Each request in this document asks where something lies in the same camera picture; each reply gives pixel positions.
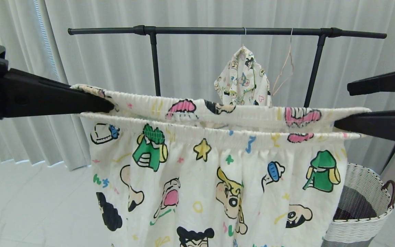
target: white shorts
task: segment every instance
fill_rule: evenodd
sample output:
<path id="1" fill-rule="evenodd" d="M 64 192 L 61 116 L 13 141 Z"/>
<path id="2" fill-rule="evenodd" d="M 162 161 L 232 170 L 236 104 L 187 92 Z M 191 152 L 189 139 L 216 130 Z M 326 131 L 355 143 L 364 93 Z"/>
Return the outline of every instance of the white shorts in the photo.
<path id="1" fill-rule="evenodd" d="M 105 97 L 93 182 L 115 247 L 315 247 L 347 156 L 337 119 L 366 108 L 230 106 L 76 85 Z"/>

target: floor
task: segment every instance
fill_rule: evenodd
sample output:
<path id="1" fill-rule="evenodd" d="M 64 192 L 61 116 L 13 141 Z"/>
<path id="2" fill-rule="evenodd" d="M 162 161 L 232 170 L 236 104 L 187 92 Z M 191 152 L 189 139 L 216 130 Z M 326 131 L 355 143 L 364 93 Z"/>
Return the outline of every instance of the floor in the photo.
<path id="1" fill-rule="evenodd" d="M 108 247 L 89 167 L 0 163 L 0 247 Z M 395 247 L 395 211 L 370 247 Z"/>

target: yellow dog cartoon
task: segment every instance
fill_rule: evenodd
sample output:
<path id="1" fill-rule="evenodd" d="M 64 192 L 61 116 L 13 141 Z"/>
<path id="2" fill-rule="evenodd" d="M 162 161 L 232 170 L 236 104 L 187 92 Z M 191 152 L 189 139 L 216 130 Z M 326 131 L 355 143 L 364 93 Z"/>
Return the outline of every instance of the yellow dog cartoon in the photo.
<path id="1" fill-rule="evenodd" d="M 236 232 L 245 234 L 248 231 L 248 226 L 243 218 L 242 199 L 240 198 L 242 185 L 229 180 L 220 167 L 217 169 L 217 177 L 221 182 L 216 185 L 216 200 L 224 205 L 228 218 L 238 218 Z"/>

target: green hooded character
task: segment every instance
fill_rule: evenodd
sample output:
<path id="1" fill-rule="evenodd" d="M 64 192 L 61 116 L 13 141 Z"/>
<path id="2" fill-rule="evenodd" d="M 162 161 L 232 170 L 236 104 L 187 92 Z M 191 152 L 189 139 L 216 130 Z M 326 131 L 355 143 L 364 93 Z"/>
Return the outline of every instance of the green hooded character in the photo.
<path id="1" fill-rule="evenodd" d="M 141 167 L 152 168 L 158 171 L 159 164 L 167 160 L 169 152 L 164 143 L 165 137 L 159 128 L 153 130 L 148 123 L 144 125 L 143 133 L 138 136 L 138 147 L 133 152 L 133 160 Z"/>
<path id="2" fill-rule="evenodd" d="M 332 192 L 333 185 L 340 183 L 336 160 L 328 150 L 319 151 L 316 157 L 310 161 L 306 179 L 307 182 L 303 186 L 304 190 L 313 187 L 320 191 Z"/>

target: white curtain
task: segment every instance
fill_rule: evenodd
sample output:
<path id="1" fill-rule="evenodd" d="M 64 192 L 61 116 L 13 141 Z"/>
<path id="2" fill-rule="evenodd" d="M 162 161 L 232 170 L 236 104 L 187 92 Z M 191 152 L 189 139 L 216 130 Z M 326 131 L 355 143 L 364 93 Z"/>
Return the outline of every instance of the white curtain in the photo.
<path id="1" fill-rule="evenodd" d="M 0 0 L 0 45 L 6 47 L 10 67 L 57 80 L 46 49 L 55 42 L 44 38 L 36 7 L 33 0 Z M 59 56 L 55 60 L 61 64 Z M 66 82 L 64 75 L 60 78 Z M 61 115 L 0 120 L 0 161 L 12 159 L 47 165 L 65 161 L 69 169 L 86 166 L 89 147 L 80 119 Z"/>

